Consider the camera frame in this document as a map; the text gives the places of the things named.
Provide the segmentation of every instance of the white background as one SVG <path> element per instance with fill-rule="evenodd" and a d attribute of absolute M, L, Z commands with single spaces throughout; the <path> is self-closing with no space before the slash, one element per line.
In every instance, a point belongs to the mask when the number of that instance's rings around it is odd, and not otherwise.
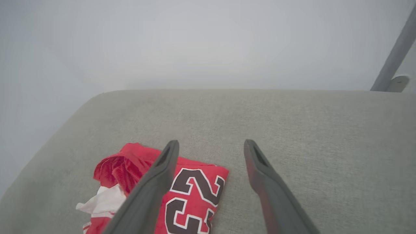
<path fill-rule="evenodd" d="M 59 126 L 101 92 L 370 90 L 414 4 L 3 0 L 0 196 Z"/>

